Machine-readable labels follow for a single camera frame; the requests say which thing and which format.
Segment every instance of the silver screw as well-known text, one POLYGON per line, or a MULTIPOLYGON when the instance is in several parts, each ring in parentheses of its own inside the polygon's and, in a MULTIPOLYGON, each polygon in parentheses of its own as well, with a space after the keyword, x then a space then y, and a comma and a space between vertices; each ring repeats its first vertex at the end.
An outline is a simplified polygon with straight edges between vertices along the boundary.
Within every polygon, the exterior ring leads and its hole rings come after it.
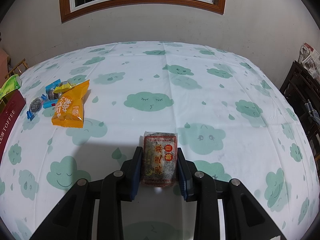
POLYGON ((202 178, 204 176, 204 173, 202 171, 196 171, 195 176, 198 178, 202 178))
POLYGON ((79 179, 79 180, 77 181, 77 184, 78 184, 79 186, 84 186, 86 183, 87 183, 87 181, 86 181, 85 179, 79 179))
POLYGON ((115 171, 115 172, 113 173, 113 175, 114 175, 115 177, 121 177, 121 176, 123 175, 123 171, 115 171))
POLYGON ((239 179, 232 179, 231 180, 231 183, 232 185, 235 185, 235 186, 239 186, 241 184, 241 182, 239 181, 239 179))

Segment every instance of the white wall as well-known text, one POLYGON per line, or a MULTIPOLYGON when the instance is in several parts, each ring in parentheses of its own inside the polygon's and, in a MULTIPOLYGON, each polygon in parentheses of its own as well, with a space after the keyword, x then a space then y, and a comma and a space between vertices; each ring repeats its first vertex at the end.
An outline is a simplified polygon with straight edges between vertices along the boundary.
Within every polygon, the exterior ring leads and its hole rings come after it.
POLYGON ((320 31, 301 0, 226 0, 224 15, 164 4, 93 12, 61 24, 59 0, 16 0, 0 23, 12 64, 34 65, 75 49, 115 41, 181 41, 249 58, 280 87, 301 44, 320 52, 320 31))

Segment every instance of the green package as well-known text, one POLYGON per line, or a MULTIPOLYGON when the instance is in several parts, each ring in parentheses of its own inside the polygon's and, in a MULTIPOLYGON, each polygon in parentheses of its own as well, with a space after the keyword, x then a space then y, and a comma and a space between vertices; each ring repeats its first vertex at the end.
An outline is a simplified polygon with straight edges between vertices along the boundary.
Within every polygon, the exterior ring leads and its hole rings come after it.
POLYGON ((21 87, 22 81, 18 74, 11 76, 0 89, 0 98, 8 94, 9 92, 19 89, 21 87))

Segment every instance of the tablecloth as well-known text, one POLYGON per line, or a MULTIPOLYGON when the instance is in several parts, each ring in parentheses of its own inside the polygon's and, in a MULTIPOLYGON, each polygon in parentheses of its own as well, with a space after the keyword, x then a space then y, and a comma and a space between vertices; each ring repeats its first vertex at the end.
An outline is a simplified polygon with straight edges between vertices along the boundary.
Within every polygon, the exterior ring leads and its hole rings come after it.
MULTIPOLYGON (((79 178, 103 179, 132 158, 145 131, 178 133, 198 170, 240 179, 288 240, 300 239, 318 213, 319 181, 302 126, 244 57, 179 42, 120 42, 56 56, 21 79, 27 105, 0 166, 0 216, 18 240, 30 238, 79 178), (53 126, 54 107, 27 120, 30 102, 58 78, 90 79, 82 129, 53 126)), ((123 203, 124 237, 192 239, 195 212, 177 185, 140 185, 135 201, 123 203)))

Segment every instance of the orange snack package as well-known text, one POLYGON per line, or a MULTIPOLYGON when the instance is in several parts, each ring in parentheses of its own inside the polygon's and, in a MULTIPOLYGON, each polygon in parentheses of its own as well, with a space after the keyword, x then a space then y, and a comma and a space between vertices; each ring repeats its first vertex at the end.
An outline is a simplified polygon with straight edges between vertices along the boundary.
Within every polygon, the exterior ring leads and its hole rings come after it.
POLYGON ((51 119, 53 125, 63 127, 83 127, 83 97, 89 87, 89 80, 65 92, 55 106, 51 119))

